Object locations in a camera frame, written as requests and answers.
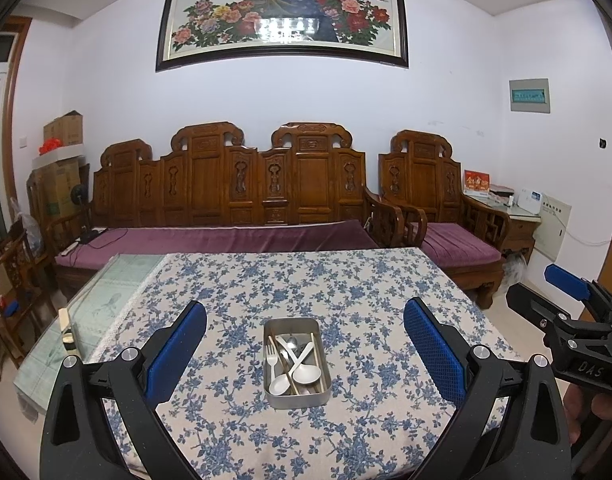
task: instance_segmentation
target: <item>blue flower pattern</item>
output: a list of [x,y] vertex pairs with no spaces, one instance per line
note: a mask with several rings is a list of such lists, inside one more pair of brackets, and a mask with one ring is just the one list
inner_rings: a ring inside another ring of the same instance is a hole
[[[404,332],[403,307],[413,296],[470,344],[517,358],[417,248],[170,254],[99,350],[109,360],[141,347],[190,300],[202,301],[206,334],[172,398],[157,408],[201,478],[383,479],[413,471],[454,412]],[[274,410],[266,402],[262,327],[287,316],[320,324],[332,379],[326,406]],[[127,464],[143,470],[115,403],[106,409]],[[491,425],[503,409],[498,402]]]

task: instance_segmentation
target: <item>metal screw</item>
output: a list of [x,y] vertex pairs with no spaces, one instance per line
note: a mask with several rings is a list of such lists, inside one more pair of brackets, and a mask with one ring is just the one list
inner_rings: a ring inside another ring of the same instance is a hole
[[66,356],[64,361],[62,361],[62,364],[66,368],[73,368],[76,362],[77,362],[77,358],[74,355],[68,355]]
[[548,359],[545,358],[541,354],[537,354],[535,357],[532,358],[532,360],[535,361],[535,364],[538,365],[541,368],[544,368],[544,367],[548,366]]
[[488,359],[490,357],[490,350],[485,346],[475,346],[475,348],[472,349],[472,352],[475,354],[475,357],[480,359]]
[[127,348],[122,352],[122,359],[124,361],[132,361],[137,357],[138,353],[139,351],[137,350],[137,348],[131,346],[130,348]]

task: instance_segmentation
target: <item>purple cushion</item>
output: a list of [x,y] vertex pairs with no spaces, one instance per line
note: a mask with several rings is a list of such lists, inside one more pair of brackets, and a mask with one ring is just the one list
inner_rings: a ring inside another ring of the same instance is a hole
[[457,224],[429,222],[422,251],[441,269],[491,264],[502,255]]
[[376,249],[357,220],[272,227],[111,229],[55,261],[64,267],[101,269],[116,254],[293,253]]

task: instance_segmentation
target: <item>metal tray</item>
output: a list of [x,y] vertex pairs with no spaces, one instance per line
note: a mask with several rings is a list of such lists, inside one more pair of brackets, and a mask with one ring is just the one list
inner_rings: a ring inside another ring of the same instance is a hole
[[[319,393],[308,393],[300,395],[289,395],[288,393],[282,396],[274,396],[269,393],[268,386],[270,385],[270,367],[266,363],[266,351],[263,352],[262,365],[264,367],[264,392],[266,393],[266,399],[268,403],[276,410],[293,410],[295,408],[313,408],[315,406],[322,406],[328,402],[330,398],[330,373],[328,371],[328,364],[326,363],[326,356],[324,355],[324,346],[321,343],[320,324],[316,319],[311,317],[282,317],[278,319],[270,319],[264,325],[264,348],[270,344],[268,337],[272,334],[274,336],[282,336],[284,339],[288,339],[291,335],[297,338],[301,342],[310,341],[310,334],[315,336],[315,346],[320,358],[321,377],[324,384],[324,391]],[[304,364],[314,365],[315,354],[311,352],[310,355],[304,361]],[[275,367],[276,375],[282,372],[281,363]],[[317,391],[320,390],[319,382],[317,384]]]

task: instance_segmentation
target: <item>wooden stick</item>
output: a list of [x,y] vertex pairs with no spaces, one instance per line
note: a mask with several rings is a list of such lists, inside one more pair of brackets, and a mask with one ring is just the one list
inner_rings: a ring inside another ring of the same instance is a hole
[[312,341],[313,344],[313,352],[315,354],[315,364],[317,365],[317,368],[319,368],[321,370],[321,375],[320,375],[320,394],[324,393],[326,391],[326,388],[324,388],[324,368],[320,366],[320,358],[318,357],[318,352],[317,352],[317,343],[315,342],[315,335],[313,332],[310,333],[310,340]]
[[[271,335],[268,336],[268,338],[270,339],[271,344],[273,345],[273,348],[275,348],[275,351],[277,352],[277,346],[275,345],[275,336],[271,333]],[[288,373],[289,372],[288,363],[284,360],[284,356],[282,355],[281,352],[277,352],[277,356],[279,357],[279,362],[281,362],[282,364],[284,373],[288,377],[288,382],[291,384],[291,388],[294,391],[294,394],[299,395],[300,393],[299,391],[297,391],[297,386],[295,385],[294,381],[292,380],[292,377]]]

